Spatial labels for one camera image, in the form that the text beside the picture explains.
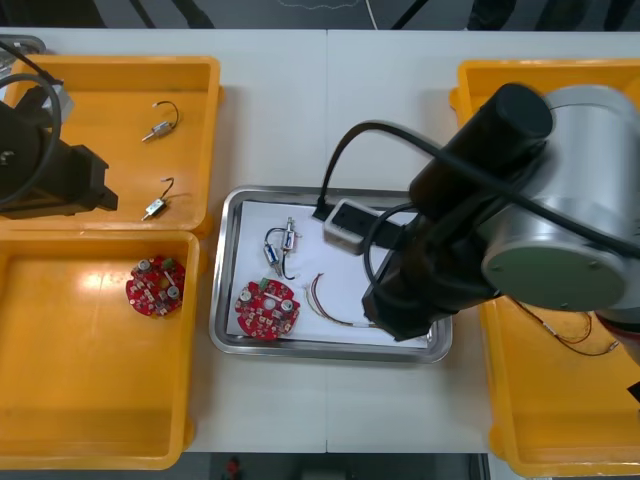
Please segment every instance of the yellow tray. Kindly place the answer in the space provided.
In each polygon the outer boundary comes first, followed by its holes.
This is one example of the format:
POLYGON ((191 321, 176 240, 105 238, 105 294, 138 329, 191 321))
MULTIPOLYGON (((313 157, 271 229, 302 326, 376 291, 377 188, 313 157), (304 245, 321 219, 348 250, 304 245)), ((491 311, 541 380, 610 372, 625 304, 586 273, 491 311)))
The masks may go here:
POLYGON ((199 243, 189 232, 0 232, 0 468, 161 469, 185 448, 199 243), (129 305, 141 258, 186 268, 165 318, 129 305))
MULTIPOLYGON (((547 93, 574 84, 616 88, 640 106, 640 61, 469 61, 451 93, 459 124, 504 83, 547 93)), ((493 410, 489 440, 496 455, 524 477, 640 474, 640 405, 627 387, 638 367, 618 347, 600 357, 578 355, 555 341, 509 300, 480 308, 493 410)), ((579 315, 543 312, 560 334, 577 337, 579 315)), ((594 321, 587 352, 612 341, 594 321)))
MULTIPOLYGON (((62 139, 84 144, 109 164, 106 183, 119 196, 118 210, 72 217, 7 221, 0 228, 27 230, 188 230, 200 236, 211 228, 207 216, 220 67, 211 57, 31 57, 56 78, 75 102, 62 139), (180 123, 168 136, 141 142, 152 126, 172 121, 174 102, 180 123), (145 208, 174 177, 169 208, 142 222, 145 208)), ((17 62, 14 72, 28 72, 17 62)), ((31 85, 13 85, 5 101, 15 105, 31 85)))

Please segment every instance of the stainless steel tray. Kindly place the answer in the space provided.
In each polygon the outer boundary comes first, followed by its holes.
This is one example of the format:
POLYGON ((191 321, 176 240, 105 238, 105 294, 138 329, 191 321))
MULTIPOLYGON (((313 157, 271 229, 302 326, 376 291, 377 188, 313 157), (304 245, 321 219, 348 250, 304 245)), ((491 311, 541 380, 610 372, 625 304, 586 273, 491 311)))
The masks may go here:
MULTIPOLYGON (((425 348, 344 344, 293 339, 263 342, 227 333, 231 286, 235 270, 236 247, 245 201, 315 205, 319 189, 304 187, 240 187, 229 194, 224 203, 216 252, 209 335, 223 352, 248 355, 277 355, 384 362, 434 363, 442 359, 453 340, 451 318, 431 327, 425 348)), ((405 193, 374 190, 329 190, 329 200, 351 198, 373 208, 388 208, 407 201, 405 193)))

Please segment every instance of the red circuit board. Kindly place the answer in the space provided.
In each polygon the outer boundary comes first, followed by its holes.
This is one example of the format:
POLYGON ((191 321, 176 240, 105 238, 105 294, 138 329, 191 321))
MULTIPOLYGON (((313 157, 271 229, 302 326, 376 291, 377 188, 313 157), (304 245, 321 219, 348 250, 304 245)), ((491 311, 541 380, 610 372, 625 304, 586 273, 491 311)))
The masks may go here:
POLYGON ((276 280, 263 278, 260 284, 250 282, 238 297, 235 311, 240 314, 240 328, 253 338, 275 340, 293 329, 300 304, 293 291, 276 280))
POLYGON ((161 256, 141 260, 131 276, 126 292, 136 312, 163 317, 182 305, 185 270, 176 260, 161 256))

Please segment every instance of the black wire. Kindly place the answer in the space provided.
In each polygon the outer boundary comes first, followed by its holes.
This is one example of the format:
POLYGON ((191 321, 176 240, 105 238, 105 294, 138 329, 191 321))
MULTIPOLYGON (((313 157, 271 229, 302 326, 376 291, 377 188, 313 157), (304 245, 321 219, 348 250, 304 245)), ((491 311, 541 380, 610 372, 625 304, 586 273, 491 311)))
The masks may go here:
POLYGON ((271 235, 273 232, 284 232, 284 228, 274 227, 267 230, 267 233, 264 236, 264 243, 269 243, 269 235, 271 235))
POLYGON ((34 170, 31 176, 22 184, 18 190, 7 195, 4 198, 0 198, 0 205, 6 205, 8 203, 18 200, 20 197, 28 193, 40 180, 45 170, 47 170, 54 160, 54 153, 60 141, 60 132, 62 131, 62 111, 60 110, 60 99, 53 90, 53 87, 43 77, 33 75, 31 73, 16 73, 9 75, 8 77, 0 79, 0 89, 11 85, 12 83, 31 81, 40 85, 49 96, 51 100, 52 110, 52 127, 49 134, 49 141, 44 150, 44 154, 40 160, 38 167, 34 170))
POLYGON ((384 222, 387 221, 389 217, 395 215, 396 213, 410 210, 413 208, 413 203, 403 203, 402 205, 396 205, 395 207, 391 207, 386 212, 382 213, 378 218, 376 218, 373 225, 371 225, 371 229, 367 236, 364 238, 364 242, 362 244, 363 247, 363 259, 364 259, 364 271, 367 274, 367 278, 369 282, 371 282, 371 288, 373 289, 374 295, 380 297, 382 300, 387 302, 389 305, 393 305, 396 308, 401 309, 412 309, 420 306, 420 302, 416 300, 402 300, 395 295, 391 295, 387 293, 387 291, 382 287, 376 275, 373 273, 373 268, 371 266, 371 247, 373 245, 373 241, 378 233, 378 230, 384 222))
POLYGON ((167 177, 167 178, 163 178, 162 180, 160 180, 161 182, 171 182, 169 184, 169 186, 167 187, 167 189, 162 192, 162 195, 160 195, 160 199, 163 199, 164 196, 169 193, 169 190, 171 190, 171 188, 173 187, 173 183, 175 182, 175 179, 173 177, 167 177))
POLYGON ((142 6, 142 3, 140 3, 140 0, 129 0, 129 3, 131 3, 131 6, 136 11, 138 16, 142 20, 142 23, 144 23, 145 27, 147 27, 147 28, 156 28, 156 26, 153 23, 153 20, 151 20, 151 17, 149 16, 147 11, 142 6))
POLYGON ((176 104, 170 100, 162 100, 161 102, 155 103, 156 107, 158 105, 171 105, 173 107, 173 109, 176 111, 176 120, 173 123, 170 123, 169 125, 171 125, 171 130, 176 128, 176 125, 178 125, 178 122, 180 121, 180 110, 178 110, 178 107, 176 107, 176 104))
POLYGON ((333 152, 333 156, 331 157, 324 180, 322 182, 322 189, 318 198, 316 213, 314 214, 316 215, 316 217, 324 217, 324 219, 326 219, 325 215, 328 215, 327 212, 331 210, 326 202, 326 194, 329 187, 331 174, 333 173, 340 155, 354 138, 368 130, 379 130, 385 133, 389 133, 395 137, 401 138, 414 147, 417 147, 419 150, 432 155, 436 161, 445 163, 449 167, 456 170, 459 174, 465 176, 469 180, 472 180, 476 184, 481 185, 482 187, 488 190, 492 190, 495 193, 501 195, 514 205, 517 205, 524 210, 542 217, 549 222, 555 223, 559 227, 562 227, 593 243, 600 244, 602 247, 612 250, 620 255, 640 258, 640 248, 638 246, 624 240, 618 240, 616 238, 609 237, 608 235, 593 230, 585 225, 574 222, 564 215, 561 215, 527 197, 522 196, 514 186, 503 182, 493 175, 490 175, 489 173, 481 168, 476 167, 472 163, 469 163, 466 160, 457 157, 456 155, 440 149, 433 142, 420 136, 419 134, 407 131, 406 129, 400 127, 396 127, 395 125, 390 125, 382 122, 360 123, 355 127, 352 127, 351 130, 349 130, 346 135, 342 137, 340 142, 338 142, 338 145, 333 152))
POLYGON ((16 57, 18 60, 22 61, 23 63, 26 63, 27 65, 29 65, 38 75, 44 78, 51 85, 62 85, 61 80, 57 80, 56 78, 53 77, 53 75, 47 72, 44 68, 38 66, 38 64, 33 62, 32 60, 29 60, 29 58, 27 58, 27 56, 24 53, 22 53, 20 49, 15 48, 14 46, 9 45, 8 43, 2 42, 2 41, 0 41, 0 48, 10 53, 11 55, 16 57))
POLYGON ((287 252, 284 252, 284 253, 282 254, 282 276, 283 276, 284 278, 286 278, 287 280, 295 280, 295 279, 296 279, 296 277, 295 277, 295 276, 293 276, 293 277, 287 277, 287 269, 286 269, 286 267, 284 266, 284 262, 285 262, 285 260, 286 260, 286 259, 287 259, 287 252))

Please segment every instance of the electronic component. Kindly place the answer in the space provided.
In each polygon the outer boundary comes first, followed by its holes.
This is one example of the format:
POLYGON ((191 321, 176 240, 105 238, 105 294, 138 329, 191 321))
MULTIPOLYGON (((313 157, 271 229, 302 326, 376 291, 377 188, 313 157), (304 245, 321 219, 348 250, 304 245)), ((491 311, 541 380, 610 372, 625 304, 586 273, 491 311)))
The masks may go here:
POLYGON ((252 338, 275 340, 291 332, 300 312, 293 291, 276 280, 250 282, 235 303, 238 325, 252 338))
POLYGON ((125 289, 129 304, 137 312, 164 316, 182 305, 185 269, 179 262, 161 256, 142 259, 131 270, 131 276, 125 289))
POLYGON ((138 271, 141 273, 146 273, 151 270, 151 262, 147 259, 140 260, 138 262, 138 271))
POLYGON ((142 217, 142 221, 145 221, 149 218, 157 217, 158 215, 160 215, 162 211, 164 211, 165 208, 167 208, 166 196, 167 196, 167 193, 169 193, 169 190, 171 190, 171 187, 173 187, 174 179, 173 177, 168 177, 168 178, 163 178, 160 181, 171 182, 171 183, 169 184, 167 189, 162 193, 162 195, 159 198, 156 198, 153 202, 151 202, 151 205, 149 205, 145 209, 146 213, 144 214, 144 217, 142 217))
POLYGON ((269 263, 269 266, 275 270, 276 274, 279 277, 281 277, 282 270, 280 269, 280 259, 278 258, 278 253, 276 252, 274 246, 270 243, 265 242, 263 251, 265 258, 269 263))
POLYGON ((177 300, 178 298, 180 298, 180 289, 175 285, 171 285, 169 288, 167 288, 167 295, 172 300, 177 300))
POLYGON ((251 292, 248 288, 245 288, 244 290, 242 290, 242 292, 240 292, 240 301, 242 303, 246 303, 249 300, 251 300, 251 292))
POLYGON ((290 252, 295 247, 296 232, 293 230, 293 225, 293 218, 289 217, 287 219, 287 228, 282 235, 282 251, 284 254, 290 252))
POLYGON ((168 100, 163 100, 162 102, 154 103, 152 107, 156 108, 159 105, 171 105, 176 112, 176 119, 173 122, 167 122, 165 120, 164 122, 160 122, 151 127, 151 131, 147 135, 142 137, 142 141, 145 143, 153 140, 154 138, 162 138, 169 135, 171 132, 173 132, 173 130, 175 130, 176 126, 178 125, 178 121, 180 120, 180 111, 178 110, 178 107, 176 107, 175 103, 168 100))
POLYGON ((293 310, 293 302, 291 300, 283 300, 283 302, 280 304, 280 308, 283 312, 289 313, 291 310, 293 310))
POLYGON ((287 227, 280 228, 274 227, 267 230, 267 233, 264 236, 264 254, 269 262, 269 266, 271 266, 279 277, 284 277, 287 280, 294 280, 295 276, 290 277, 287 275, 287 255, 292 253, 293 249, 296 245, 296 237, 301 236, 294 230, 294 220, 292 217, 287 219, 287 227), (269 236, 273 232, 282 232, 282 262, 280 262, 280 258, 278 258, 278 252, 275 247, 269 242, 269 236))

